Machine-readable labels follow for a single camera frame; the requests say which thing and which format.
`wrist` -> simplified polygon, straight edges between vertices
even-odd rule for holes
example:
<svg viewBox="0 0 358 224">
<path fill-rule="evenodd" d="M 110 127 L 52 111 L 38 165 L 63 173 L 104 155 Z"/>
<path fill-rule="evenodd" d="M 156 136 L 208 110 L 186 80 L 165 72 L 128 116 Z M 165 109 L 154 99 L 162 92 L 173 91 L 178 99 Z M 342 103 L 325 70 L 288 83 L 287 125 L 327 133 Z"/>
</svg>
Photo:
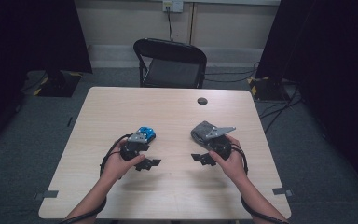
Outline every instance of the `wrist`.
<svg viewBox="0 0 358 224">
<path fill-rule="evenodd" d="M 119 179 L 120 177 L 116 177 L 115 175 L 110 175 L 106 173 L 101 175 L 99 181 L 102 182 L 104 185 L 112 187 Z"/>
<path fill-rule="evenodd" d="M 230 179 L 237 187 L 250 182 L 250 180 L 246 174 L 236 175 Z"/>
</svg>

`chair backrest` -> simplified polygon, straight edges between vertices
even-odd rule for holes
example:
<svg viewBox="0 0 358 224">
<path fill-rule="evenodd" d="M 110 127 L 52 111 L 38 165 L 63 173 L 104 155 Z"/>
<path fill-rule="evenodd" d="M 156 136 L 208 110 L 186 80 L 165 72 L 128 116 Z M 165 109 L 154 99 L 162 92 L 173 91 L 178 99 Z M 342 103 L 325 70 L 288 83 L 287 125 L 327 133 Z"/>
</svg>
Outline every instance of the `chair backrest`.
<svg viewBox="0 0 358 224">
<path fill-rule="evenodd" d="M 142 63 L 142 56 L 166 61 L 198 63 L 203 64 L 204 67 L 207 63 L 205 54 L 197 47 L 168 40 L 140 39 L 134 43 L 133 50 Z"/>
</svg>

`gray carpet floor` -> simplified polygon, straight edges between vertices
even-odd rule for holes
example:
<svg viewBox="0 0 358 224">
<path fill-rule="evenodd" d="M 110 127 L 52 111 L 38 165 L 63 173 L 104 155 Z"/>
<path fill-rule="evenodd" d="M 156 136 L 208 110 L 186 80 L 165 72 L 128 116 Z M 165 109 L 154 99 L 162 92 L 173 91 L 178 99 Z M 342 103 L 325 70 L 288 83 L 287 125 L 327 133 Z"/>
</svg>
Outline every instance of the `gray carpet floor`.
<svg viewBox="0 0 358 224">
<path fill-rule="evenodd" d="M 250 70 L 208 68 L 207 73 Z M 36 83 L 43 74 L 30 73 L 24 87 Z M 228 82 L 248 75 L 251 74 L 208 75 L 204 89 L 248 91 L 244 80 Z M 38 216 L 42 201 L 34 196 L 48 189 L 88 90 L 93 86 L 137 87 L 138 82 L 137 68 L 95 68 L 94 74 L 81 78 L 71 98 L 33 96 L 37 86 L 24 92 L 21 110 L 0 132 L 0 223 L 57 223 Z M 287 86 L 289 94 L 294 94 L 294 89 L 295 86 Z M 296 92 L 294 102 L 300 98 Z M 255 105 L 259 114 L 283 107 L 279 102 L 255 102 Z M 265 129 L 273 117 L 261 120 Z M 285 109 L 266 137 L 283 187 L 294 193 L 288 197 L 291 223 L 358 223 L 358 175 L 325 140 L 323 125 L 305 104 Z"/>
</svg>

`wire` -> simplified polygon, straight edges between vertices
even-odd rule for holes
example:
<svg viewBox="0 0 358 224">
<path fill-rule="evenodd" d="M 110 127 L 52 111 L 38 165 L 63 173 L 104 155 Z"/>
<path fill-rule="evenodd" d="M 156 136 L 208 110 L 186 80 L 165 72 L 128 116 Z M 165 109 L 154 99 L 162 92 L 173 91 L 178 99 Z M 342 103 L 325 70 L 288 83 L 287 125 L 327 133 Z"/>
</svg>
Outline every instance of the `wire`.
<svg viewBox="0 0 358 224">
<path fill-rule="evenodd" d="M 128 138 L 130 137 L 131 134 L 125 134 L 123 136 L 121 136 L 109 149 L 109 151 L 106 153 L 106 155 L 103 157 L 103 162 L 101 163 L 101 170 L 100 170 L 100 176 L 103 174 L 103 169 L 104 166 L 106 165 L 107 160 L 109 159 L 110 156 L 112 156 L 115 152 L 112 153 L 113 149 L 115 149 L 116 145 L 118 144 L 118 142 L 120 142 L 123 138 Z"/>
<path fill-rule="evenodd" d="M 272 119 L 272 122 L 269 123 L 269 125 L 267 126 L 266 130 L 264 131 L 264 133 L 267 133 L 267 132 L 269 131 L 269 128 L 272 126 L 272 124 L 275 122 L 275 120 L 280 116 L 280 114 L 283 112 L 283 110 L 285 110 L 286 108 L 292 106 L 292 105 L 290 105 L 290 103 L 292 103 L 292 101 L 295 99 L 295 96 L 296 96 L 297 91 L 298 91 L 298 85 L 296 86 L 296 90 L 295 90 L 295 92 L 293 93 L 293 95 L 292 95 L 292 97 L 290 98 L 290 100 L 287 102 L 287 104 L 286 104 L 283 108 L 281 108 L 281 109 L 275 111 L 275 112 L 277 112 L 278 114 Z"/>
<path fill-rule="evenodd" d="M 192 6 L 191 6 L 191 21 L 190 21 L 190 31 L 192 31 L 193 30 L 193 24 L 195 24 L 195 21 L 194 21 L 194 17 L 195 17 L 195 11 L 196 10 L 194 10 L 194 8 L 195 8 L 195 3 L 193 2 L 193 3 L 191 3 L 192 4 Z M 192 39 L 193 38 L 193 32 L 190 32 L 190 34 L 189 34 L 189 39 L 188 39 L 188 43 L 192 43 Z"/>
<path fill-rule="evenodd" d="M 230 73 L 205 73 L 205 75 L 208 75 L 208 76 L 212 76 L 212 75 L 237 75 L 237 74 L 248 74 L 248 73 L 253 73 L 255 71 L 257 71 L 257 68 L 255 67 L 258 63 L 260 62 L 256 62 L 254 63 L 254 66 L 253 66 L 253 69 L 252 71 L 247 71 L 247 72 L 230 72 Z"/>
<path fill-rule="evenodd" d="M 204 80 L 205 81 L 212 81 L 212 82 L 240 82 L 240 81 L 244 81 L 246 80 L 247 78 L 251 77 L 253 74 L 254 74 L 255 70 L 252 70 L 252 71 L 249 71 L 249 72 L 244 72 L 244 73 L 232 73 L 231 75 L 234 75 L 234 74 L 247 74 L 247 73 L 252 73 L 250 76 L 248 77 L 244 77 L 244 78 L 241 78 L 241 79 L 237 79 L 237 80 L 229 80 L 229 81 L 220 81 L 220 80 L 213 80 L 213 79 L 208 79 L 208 78 L 205 78 Z"/>
<path fill-rule="evenodd" d="M 165 7 L 165 9 L 167 10 L 168 23 L 170 24 L 170 40 L 173 42 L 173 34 L 172 34 L 172 27 L 171 27 L 171 8 Z"/>
<path fill-rule="evenodd" d="M 29 86 L 29 87 L 25 87 L 24 89 L 21 89 L 21 91 L 28 91 L 29 89 L 31 89 L 32 87 L 34 87 L 36 84 L 40 83 L 45 76 L 46 76 L 46 71 L 45 71 L 45 73 L 43 74 L 43 76 L 42 76 L 41 78 L 39 78 L 34 84 L 32 84 L 32 85 Z"/>
<path fill-rule="evenodd" d="M 297 102 L 295 102 L 295 103 L 293 103 L 293 104 L 291 104 L 291 105 L 289 105 L 289 106 L 287 106 L 287 107 L 291 107 L 291 106 L 293 106 L 293 105 L 297 105 L 297 104 L 300 103 L 300 102 L 302 102 L 302 98 L 300 98 Z M 266 115 L 261 116 L 260 119 L 263 119 L 263 118 L 268 117 L 268 116 L 270 116 L 270 115 L 276 114 L 276 113 L 278 113 L 278 112 L 281 111 L 281 110 L 282 110 L 282 108 L 281 108 L 281 109 L 278 109 L 278 110 L 275 110 L 275 111 L 272 111 L 272 112 L 269 112 L 269 113 L 267 113 Z"/>
<path fill-rule="evenodd" d="M 285 103 L 282 102 L 282 103 L 278 103 L 278 104 L 276 104 L 276 105 L 269 106 L 269 107 L 265 108 L 265 109 L 263 110 L 263 112 L 258 115 L 258 117 L 262 117 L 262 116 L 264 115 L 264 113 L 266 113 L 266 112 L 267 112 L 269 109 L 271 109 L 272 107 L 275 107 L 275 106 L 278 106 L 278 105 L 284 105 L 284 104 L 285 104 Z"/>
<path fill-rule="evenodd" d="M 84 215 L 78 216 L 78 217 L 72 217 L 72 218 L 66 219 L 66 220 L 60 222 L 59 224 L 76 223 L 76 222 L 78 222 L 80 220 L 83 220 L 83 219 L 86 219 L 88 217 L 95 216 L 98 213 L 100 213 L 104 209 L 105 206 L 106 206 L 106 197 L 103 199 L 103 202 L 101 203 L 101 205 L 99 207 L 97 207 L 95 210 L 93 210 L 91 212 L 88 212 L 88 213 L 86 213 Z"/>
<path fill-rule="evenodd" d="M 245 153 L 243 152 L 242 148 L 236 144 L 233 144 L 231 143 L 232 146 L 234 147 L 231 147 L 231 149 L 239 152 L 241 155 L 242 155 L 242 160 L 243 160 L 243 169 L 245 171 L 245 173 L 248 175 L 248 164 L 247 164 L 247 161 L 246 161 L 246 157 L 245 157 Z M 255 210 L 253 210 L 246 202 L 245 200 L 242 198 L 242 196 L 240 195 L 241 197 L 241 202 L 242 202 L 242 206 L 243 208 L 248 212 L 250 213 L 252 216 L 256 216 L 256 217 L 259 217 L 259 218 L 262 218 L 266 221 L 269 221 L 271 223 L 276 223 L 276 224 L 287 224 L 288 222 L 285 222 L 285 221 L 282 221 L 280 219 L 277 219 L 276 217 L 270 217 L 270 216 L 266 216 L 264 214 L 261 214 L 261 213 L 258 213 L 256 212 Z"/>
</svg>

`wall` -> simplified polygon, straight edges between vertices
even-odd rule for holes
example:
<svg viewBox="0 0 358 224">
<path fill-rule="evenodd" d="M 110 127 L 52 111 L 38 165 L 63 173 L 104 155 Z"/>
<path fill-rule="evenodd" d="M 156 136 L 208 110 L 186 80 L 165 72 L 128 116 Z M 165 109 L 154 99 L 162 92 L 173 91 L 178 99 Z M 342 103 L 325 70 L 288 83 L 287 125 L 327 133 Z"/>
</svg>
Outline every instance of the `wall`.
<svg viewBox="0 0 358 224">
<path fill-rule="evenodd" d="M 278 9 L 276 0 L 205 2 L 184 2 L 183 13 L 171 13 L 175 41 L 198 47 L 264 48 Z M 144 37 L 170 38 L 161 1 L 76 0 L 76 6 L 89 45 L 132 45 Z"/>
</svg>

